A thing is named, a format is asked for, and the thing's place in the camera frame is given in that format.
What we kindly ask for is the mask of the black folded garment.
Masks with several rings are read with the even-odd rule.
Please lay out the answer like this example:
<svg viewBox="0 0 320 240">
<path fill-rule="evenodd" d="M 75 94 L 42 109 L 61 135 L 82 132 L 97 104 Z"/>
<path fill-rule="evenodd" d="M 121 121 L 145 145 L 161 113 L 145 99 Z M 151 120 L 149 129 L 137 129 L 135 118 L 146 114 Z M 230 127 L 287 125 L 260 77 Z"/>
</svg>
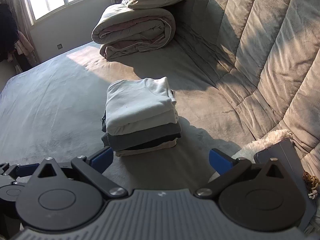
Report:
<svg viewBox="0 0 320 240">
<path fill-rule="evenodd" d="M 169 142 L 169 141 L 174 141 L 175 139 L 177 138 L 180 138 L 181 137 L 181 134 L 180 133 L 176 133 L 176 134 L 172 134 L 172 135 L 166 135 L 164 137 L 161 137 L 161 138 L 158 138 L 158 139 L 154 139 L 152 141 L 148 141 L 148 142 L 145 142 L 143 144 L 140 144 L 140 145 L 136 145 L 136 146 L 132 146 L 132 147 L 129 147 L 126 150 L 129 150 L 129 151 L 132 151 L 132 150 L 142 150 L 142 149 L 145 149 L 145 148 L 152 148 L 152 147 L 156 147 L 162 143 L 165 143 L 165 142 Z"/>
</svg>

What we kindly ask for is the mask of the left beige curtain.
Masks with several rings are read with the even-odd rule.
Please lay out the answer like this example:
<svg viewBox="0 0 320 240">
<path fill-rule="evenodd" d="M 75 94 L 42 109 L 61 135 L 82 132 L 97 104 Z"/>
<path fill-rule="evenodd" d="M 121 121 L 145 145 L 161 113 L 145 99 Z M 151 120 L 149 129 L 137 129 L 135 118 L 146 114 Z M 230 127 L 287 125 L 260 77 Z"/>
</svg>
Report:
<svg viewBox="0 0 320 240">
<path fill-rule="evenodd" d="M 12 61 L 28 71 L 39 64 L 24 0 L 1 0 L 1 61 Z"/>
</svg>

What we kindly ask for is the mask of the dark coat on rack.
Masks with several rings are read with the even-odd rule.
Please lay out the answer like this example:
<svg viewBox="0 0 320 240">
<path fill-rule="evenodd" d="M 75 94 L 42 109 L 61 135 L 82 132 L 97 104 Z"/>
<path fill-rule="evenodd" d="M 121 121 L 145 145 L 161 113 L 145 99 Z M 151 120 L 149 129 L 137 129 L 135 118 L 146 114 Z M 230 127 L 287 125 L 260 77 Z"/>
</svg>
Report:
<svg viewBox="0 0 320 240">
<path fill-rule="evenodd" d="M 7 4 L 0 7 L 0 46 L 1 61 L 7 60 L 7 54 L 14 48 L 18 41 L 18 29 L 16 21 Z"/>
</svg>

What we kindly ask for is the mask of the grey tablet case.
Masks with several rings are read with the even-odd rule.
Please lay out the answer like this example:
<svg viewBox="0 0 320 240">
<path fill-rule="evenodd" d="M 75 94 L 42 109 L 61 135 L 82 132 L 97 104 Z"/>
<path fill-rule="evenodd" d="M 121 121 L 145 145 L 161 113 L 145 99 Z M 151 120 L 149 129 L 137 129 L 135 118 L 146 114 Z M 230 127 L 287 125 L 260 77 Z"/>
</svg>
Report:
<svg viewBox="0 0 320 240">
<path fill-rule="evenodd" d="M 271 165 L 266 176 L 289 183 L 289 185 L 284 184 L 282 190 L 290 197 L 299 191 L 304 199 L 305 211 L 298 228 L 305 230 L 317 211 L 316 198 L 318 197 L 318 190 L 315 180 L 304 171 L 290 139 L 285 139 L 254 155 L 256 164 L 266 164 L 271 159 L 277 159 L 281 169 L 278 168 L 278 165 Z"/>
</svg>

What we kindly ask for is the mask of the grey quilted headboard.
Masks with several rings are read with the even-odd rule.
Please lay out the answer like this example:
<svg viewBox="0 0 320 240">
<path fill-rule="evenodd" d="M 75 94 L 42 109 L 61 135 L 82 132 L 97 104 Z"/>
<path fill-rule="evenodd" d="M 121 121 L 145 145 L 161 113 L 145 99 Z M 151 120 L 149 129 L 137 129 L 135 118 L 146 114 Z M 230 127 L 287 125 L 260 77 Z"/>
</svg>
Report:
<svg viewBox="0 0 320 240">
<path fill-rule="evenodd" d="M 177 35 L 255 138 L 289 129 L 319 168 L 319 0 L 185 0 Z"/>
</svg>

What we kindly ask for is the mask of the beige folded garment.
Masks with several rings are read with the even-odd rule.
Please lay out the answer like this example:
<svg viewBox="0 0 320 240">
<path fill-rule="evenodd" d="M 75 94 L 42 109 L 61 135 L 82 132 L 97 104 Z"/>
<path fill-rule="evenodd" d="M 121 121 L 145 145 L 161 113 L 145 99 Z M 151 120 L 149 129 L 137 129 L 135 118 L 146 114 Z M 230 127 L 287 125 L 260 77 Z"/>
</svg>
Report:
<svg viewBox="0 0 320 240">
<path fill-rule="evenodd" d="M 129 155 L 138 155 L 138 154 L 143 154 L 143 153 L 149 153 L 153 151 L 158 151 L 158 150 L 163 150 L 167 148 L 172 148 L 176 146 L 177 143 L 177 138 L 174 139 L 173 141 L 167 141 L 164 142 L 158 146 L 151 147 L 151 148 L 144 148 L 144 149 L 139 149 L 139 150 L 122 150 L 122 151 L 114 151 L 114 154 L 116 157 L 125 157 Z"/>
</svg>

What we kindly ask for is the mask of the rolled beige pink quilt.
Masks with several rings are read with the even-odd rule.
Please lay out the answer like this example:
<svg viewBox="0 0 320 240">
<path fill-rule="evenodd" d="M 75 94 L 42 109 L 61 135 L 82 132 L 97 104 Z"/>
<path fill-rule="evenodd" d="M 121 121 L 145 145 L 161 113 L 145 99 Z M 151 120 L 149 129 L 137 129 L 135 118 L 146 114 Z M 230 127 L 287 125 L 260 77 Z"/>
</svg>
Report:
<svg viewBox="0 0 320 240">
<path fill-rule="evenodd" d="M 107 60 L 136 52 L 163 48 L 174 37 L 173 15 L 162 8 L 130 9 L 113 4 L 105 9 L 92 31 L 92 40 L 101 45 Z"/>
</svg>

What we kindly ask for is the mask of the cream white sweatshirt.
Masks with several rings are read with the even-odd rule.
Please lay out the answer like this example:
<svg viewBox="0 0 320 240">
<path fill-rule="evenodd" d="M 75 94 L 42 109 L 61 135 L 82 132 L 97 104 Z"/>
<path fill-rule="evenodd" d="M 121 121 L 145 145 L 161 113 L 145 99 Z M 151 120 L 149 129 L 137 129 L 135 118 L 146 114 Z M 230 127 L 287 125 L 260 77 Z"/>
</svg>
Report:
<svg viewBox="0 0 320 240">
<path fill-rule="evenodd" d="M 167 77 L 118 80 L 107 89 L 106 131 L 125 135 L 178 122 Z"/>
</svg>

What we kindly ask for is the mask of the pink garment on rack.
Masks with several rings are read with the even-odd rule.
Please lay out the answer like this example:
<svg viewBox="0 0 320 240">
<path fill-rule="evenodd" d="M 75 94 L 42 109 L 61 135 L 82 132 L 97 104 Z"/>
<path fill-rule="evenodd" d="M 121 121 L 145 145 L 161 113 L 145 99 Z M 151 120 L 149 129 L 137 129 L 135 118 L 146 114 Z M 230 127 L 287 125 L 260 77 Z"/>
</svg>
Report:
<svg viewBox="0 0 320 240">
<path fill-rule="evenodd" d="M 30 53 L 34 51 L 33 46 L 29 42 L 29 40 L 25 37 L 25 35 L 18 31 L 18 41 L 14 43 L 14 48 L 8 52 L 7 61 L 13 61 L 14 52 L 17 52 L 18 55 L 28 56 Z"/>
</svg>

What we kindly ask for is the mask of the grey folded sweater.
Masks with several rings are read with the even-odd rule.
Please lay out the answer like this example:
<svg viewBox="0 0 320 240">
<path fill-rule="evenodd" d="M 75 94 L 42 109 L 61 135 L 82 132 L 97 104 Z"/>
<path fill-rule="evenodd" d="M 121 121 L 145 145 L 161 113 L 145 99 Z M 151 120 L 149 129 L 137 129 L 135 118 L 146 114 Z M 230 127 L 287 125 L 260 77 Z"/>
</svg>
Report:
<svg viewBox="0 0 320 240">
<path fill-rule="evenodd" d="M 105 133 L 101 140 L 105 147 L 110 146 L 115 151 L 122 151 L 166 135 L 181 133 L 182 130 L 180 123 L 177 122 L 176 124 L 170 123 L 125 135 L 110 135 L 106 132 L 106 114 L 104 114 L 101 122 L 102 131 Z"/>
</svg>

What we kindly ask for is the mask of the white fluffy cushion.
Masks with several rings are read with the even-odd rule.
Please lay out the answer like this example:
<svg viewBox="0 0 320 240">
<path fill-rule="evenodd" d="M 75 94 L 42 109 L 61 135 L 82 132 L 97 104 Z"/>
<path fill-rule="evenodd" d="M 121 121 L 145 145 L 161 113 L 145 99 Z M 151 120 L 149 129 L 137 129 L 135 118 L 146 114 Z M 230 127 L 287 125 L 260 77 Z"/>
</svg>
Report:
<svg viewBox="0 0 320 240">
<path fill-rule="evenodd" d="M 237 159 L 244 157 L 250 160 L 252 163 L 254 161 L 254 155 L 262 150 L 265 150 L 285 139 L 290 139 L 292 141 L 293 134 L 288 129 L 279 129 L 267 133 L 263 138 L 260 138 L 256 141 L 250 142 L 240 149 L 236 154 L 232 155 L 231 158 Z"/>
</svg>

